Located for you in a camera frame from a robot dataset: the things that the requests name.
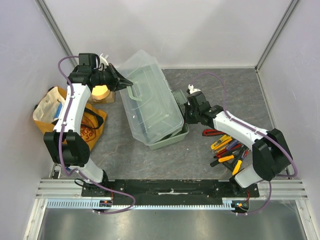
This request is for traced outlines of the green clear-lid toolbox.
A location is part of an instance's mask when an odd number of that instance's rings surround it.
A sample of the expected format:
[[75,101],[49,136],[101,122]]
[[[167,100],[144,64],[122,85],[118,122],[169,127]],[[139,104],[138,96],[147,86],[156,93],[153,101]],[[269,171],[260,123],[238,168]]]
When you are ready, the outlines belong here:
[[187,98],[172,90],[156,58],[139,50],[118,71],[133,83],[120,91],[133,138],[151,150],[183,141],[189,133],[182,110]]

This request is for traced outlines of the blue red screwdriver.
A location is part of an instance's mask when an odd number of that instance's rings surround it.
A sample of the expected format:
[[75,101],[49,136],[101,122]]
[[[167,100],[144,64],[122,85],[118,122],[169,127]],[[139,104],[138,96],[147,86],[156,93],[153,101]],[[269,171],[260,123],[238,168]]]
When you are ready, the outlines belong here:
[[229,151],[233,147],[235,147],[237,144],[240,144],[240,142],[236,139],[233,139],[231,142],[228,143],[228,145],[224,146],[222,149],[220,149],[217,153],[224,153],[226,151]]

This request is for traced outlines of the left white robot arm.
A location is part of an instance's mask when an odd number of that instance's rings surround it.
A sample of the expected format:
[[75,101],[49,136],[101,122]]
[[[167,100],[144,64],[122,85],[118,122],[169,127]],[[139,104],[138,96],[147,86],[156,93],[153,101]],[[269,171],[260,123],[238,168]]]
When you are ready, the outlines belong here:
[[43,140],[53,162],[60,165],[67,176],[79,174],[103,197],[110,192],[110,184],[106,172],[92,161],[90,148],[81,137],[83,114],[94,87],[107,86],[116,92],[133,83],[107,61],[106,55],[79,53],[76,58],[78,65],[72,72],[62,73],[67,81],[65,103],[53,130],[45,132]]

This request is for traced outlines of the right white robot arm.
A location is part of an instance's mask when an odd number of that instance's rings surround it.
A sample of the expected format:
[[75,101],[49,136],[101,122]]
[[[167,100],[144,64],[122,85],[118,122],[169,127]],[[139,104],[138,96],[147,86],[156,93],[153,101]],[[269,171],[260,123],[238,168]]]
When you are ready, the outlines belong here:
[[202,124],[221,131],[252,152],[252,164],[231,178],[229,191],[235,197],[242,196],[247,187],[259,181],[271,181],[292,164],[293,159],[283,133],[274,128],[270,131],[255,127],[223,109],[211,106],[199,89],[187,90],[185,122]]

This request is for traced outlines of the red black utility knife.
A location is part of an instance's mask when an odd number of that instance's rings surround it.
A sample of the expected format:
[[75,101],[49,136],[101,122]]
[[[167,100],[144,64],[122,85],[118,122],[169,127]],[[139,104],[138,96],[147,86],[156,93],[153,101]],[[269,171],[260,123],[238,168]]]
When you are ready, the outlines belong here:
[[225,135],[226,133],[224,133],[223,131],[219,131],[219,130],[216,130],[216,129],[205,129],[203,132],[202,132],[202,136],[203,137],[215,137],[215,136],[223,136]]

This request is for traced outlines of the yellow tape roll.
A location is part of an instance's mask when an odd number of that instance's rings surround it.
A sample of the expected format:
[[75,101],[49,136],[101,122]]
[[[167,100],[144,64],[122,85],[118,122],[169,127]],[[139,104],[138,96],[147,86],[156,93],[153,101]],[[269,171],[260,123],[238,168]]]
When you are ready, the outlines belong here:
[[95,101],[101,101],[107,98],[110,94],[110,90],[106,85],[97,85],[92,89],[91,97]]

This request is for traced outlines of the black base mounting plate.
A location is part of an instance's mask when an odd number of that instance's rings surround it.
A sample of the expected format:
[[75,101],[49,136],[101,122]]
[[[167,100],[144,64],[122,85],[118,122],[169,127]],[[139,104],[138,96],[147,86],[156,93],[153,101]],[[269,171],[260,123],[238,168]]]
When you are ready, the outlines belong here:
[[139,196],[210,196],[213,198],[258,198],[256,183],[247,188],[235,186],[228,180],[217,179],[116,179],[109,180],[106,188]]

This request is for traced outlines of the yellow canvas tote bag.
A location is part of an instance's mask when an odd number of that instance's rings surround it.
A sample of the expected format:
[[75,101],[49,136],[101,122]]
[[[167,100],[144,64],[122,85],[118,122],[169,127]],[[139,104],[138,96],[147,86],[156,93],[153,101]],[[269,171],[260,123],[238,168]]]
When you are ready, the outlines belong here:
[[[52,87],[35,106],[33,121],[42,133],[51,132],[56,125],[56,112],[65,103],[67,91],[59,86]],[[80,136],[92,150],[103,133],[107,113],[87,103],[81,119]]]

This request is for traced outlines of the orange handled screwdriver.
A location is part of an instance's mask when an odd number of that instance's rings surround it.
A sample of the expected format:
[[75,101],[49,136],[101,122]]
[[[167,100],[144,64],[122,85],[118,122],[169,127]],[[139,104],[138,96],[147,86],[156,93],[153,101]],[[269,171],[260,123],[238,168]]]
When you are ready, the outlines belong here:
[[220,157],[219,159],[218,159],[218,162],[219,163],[223,163],[223,162],[227,162],[227,161],[229,161],[229,160],[232,160],[232,159],[234,159],[235,158],[235,155],[234,154],[232,154],[232,155],[227,155],[227,156],[224,156],[224,157]]

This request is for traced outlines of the red handled screwdriver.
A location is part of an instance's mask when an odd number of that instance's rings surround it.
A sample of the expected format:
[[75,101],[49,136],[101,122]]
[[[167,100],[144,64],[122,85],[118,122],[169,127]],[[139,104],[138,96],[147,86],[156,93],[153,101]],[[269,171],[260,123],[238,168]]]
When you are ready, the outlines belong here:
[[225,156],[229,156],[229,155],[233,154],[234,152],[239,151],[241,148],[242,148],[242,144],[238,143],[237,145],[235,145],[234,147],[232,147],[229,150],[224,149],[221,152],[218,152],[214,156],[214,158],[215,159],[219,159],[219,158],[222,158],[222,157],[225,157]]

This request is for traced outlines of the yellow handled pliers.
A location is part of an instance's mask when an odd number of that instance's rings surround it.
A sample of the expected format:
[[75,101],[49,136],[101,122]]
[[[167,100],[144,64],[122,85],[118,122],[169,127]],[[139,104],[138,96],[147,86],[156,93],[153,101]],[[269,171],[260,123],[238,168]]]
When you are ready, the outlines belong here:
[[237,174],[242,166],[242,162],[243,160],[238,160],[238,157],[236,157],[236,159],[233,161],[233,170],[232,170],[232,175],[234,176],[235,174]]

